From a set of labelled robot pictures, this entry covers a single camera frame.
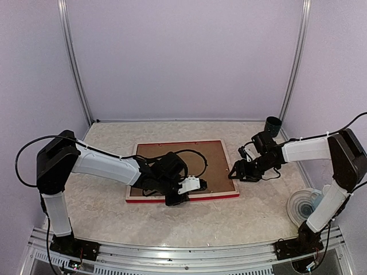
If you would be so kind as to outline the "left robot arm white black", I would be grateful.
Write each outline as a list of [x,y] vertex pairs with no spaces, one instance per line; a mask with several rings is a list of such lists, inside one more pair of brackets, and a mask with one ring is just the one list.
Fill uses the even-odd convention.
[[157,158],[114,155],[77,140],[69,130],[52,136],[38,152],[36,169],[36,186],[58,237],[57,244],[69,255],[80,250],[80,241],[72,236],[65,202],[65,185],[70,174],[87,174],[155,191],[168,197],[170,204],[180,200],[191,182],[186,163],[174,152]]

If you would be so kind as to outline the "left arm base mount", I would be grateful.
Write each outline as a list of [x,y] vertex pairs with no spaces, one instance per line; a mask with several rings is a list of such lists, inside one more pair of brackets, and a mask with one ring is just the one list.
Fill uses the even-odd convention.
[[99,248],[98,242],[78,239],[73,236],[53,237],[50,244],[50,250],[53,252],[90,261],[96,261]]

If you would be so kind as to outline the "left aluminium corner post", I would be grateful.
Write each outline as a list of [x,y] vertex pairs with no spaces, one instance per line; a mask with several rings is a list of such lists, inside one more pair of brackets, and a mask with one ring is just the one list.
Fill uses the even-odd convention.
[[64,36],[65,47],[68,55],[69,65],[71,68],[72,77],[76,86],[77,96],[80,100],[80,104],[83,110],[84,117],[87,124],[91,126],[94,122],[92,112],[87,100],[87,96],[84,91],[83,83],[80,76],[80,70],[77,64],[77,58],[75,49],[73,46],[71,26],[68,17],[68,7],[66,0],[57,1],[58,12],[60,16],[61,29]]

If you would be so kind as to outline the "dark green cup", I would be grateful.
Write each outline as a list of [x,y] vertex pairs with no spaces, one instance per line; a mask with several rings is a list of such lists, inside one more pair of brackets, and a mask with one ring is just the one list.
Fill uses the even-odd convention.
[[275,138],[278,136],[281,126],[282,121],[278,117],[269,116],[266,118],[264,131],[268,132],[272,138]]

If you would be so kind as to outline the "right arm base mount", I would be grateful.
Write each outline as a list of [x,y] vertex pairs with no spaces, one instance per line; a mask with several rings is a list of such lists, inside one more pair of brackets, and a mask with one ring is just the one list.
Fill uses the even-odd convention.
[[288,240],[280,239],[274,243],[276,258],[278,261],[315,253],[322,250],[324,245],[321,241],[314,243],[301,243],[297,238]]

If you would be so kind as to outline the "aluminium corner post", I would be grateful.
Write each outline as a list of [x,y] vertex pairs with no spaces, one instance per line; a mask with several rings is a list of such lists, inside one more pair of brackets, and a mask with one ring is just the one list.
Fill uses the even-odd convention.
[[304,45],[306,43],[307,29],[309,25],[312,1],[304,0],[302,3],[303,3],[303,6],[302,6],[301,17],[300,17],[298,36],[296,40],[295,54],[294,54],[294,58],[292,61],[290,76],[287,82],[286,94],[284,96],[282,108],[280,110],[280,115],[279,115],[281,121],[285,121],[286,114],[290,106],[290,102],[291,102],[292,94],[294,91],[295,83],[297,80],[300,64],[302,62],[302,54],[304,50]]
[[61,29],[64,36],[65,47],[68,55],[69,65],[71,68],[72,77],[76,86],[77,96],[80,100],[80,104],[83,110],[84,117],[87,124],[91,126],[94,122],[92,112],[87,100],[87,96],[84,91],[83,83],[80,76],[80,70],[77,64],[77,58],[75,49],[73,46],[71,26],[68,17],[68,7],[66,0],[57,1],[58,12],[60,16]]

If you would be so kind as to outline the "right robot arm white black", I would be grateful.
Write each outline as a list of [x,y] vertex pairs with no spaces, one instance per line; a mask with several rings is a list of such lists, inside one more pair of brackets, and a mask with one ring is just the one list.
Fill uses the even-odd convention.
[[322,165],[319,174],[321,187],[327,192],[314,212],[302,222],[298,236],[290,243],[281,244],[306,254],[310,249],[321,249],[321,232],[348,203],[366,175],[366,151],[352,129],[289,140],[278,144],[267,132],[259,132],[251,139],[258,157],[242,158],[233,165],[228,178],[241,182],[258,182],[265,172],[278,170],[288,163],[316,161]]

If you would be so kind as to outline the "right aluminium corner post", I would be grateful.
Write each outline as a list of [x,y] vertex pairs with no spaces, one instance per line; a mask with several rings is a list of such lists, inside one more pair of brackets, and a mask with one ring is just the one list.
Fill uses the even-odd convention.
[[287,82],[286,94],[284,96],[282,108],[280,110],[280,115],[279,115],[281,121],[285,121],[286,114],[290,106],[290,102],[291,102],[292,94],[294,91],[295,83],[297,80],[300,64],[302,62],[302,54],[304,50],[304,45],[306,43],[307,29],[309,25],[312,1],[304,0],[302,3],[303,3],[303,6],[302,6],[301,17],[300,17],[298,36],[296,40],[295,54],[294,54],[294,58],[292,61],[290,76]]

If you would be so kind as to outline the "aluminium front rail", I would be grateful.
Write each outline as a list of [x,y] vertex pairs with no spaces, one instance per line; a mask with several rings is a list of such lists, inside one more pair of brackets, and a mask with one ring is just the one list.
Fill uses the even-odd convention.
[[101,242],[96,258],[77,260],[46,250],[44,229],[33,229],[18,274],[295,274],[309,256],[279,260],[274,242],[208,247],[154,247]]

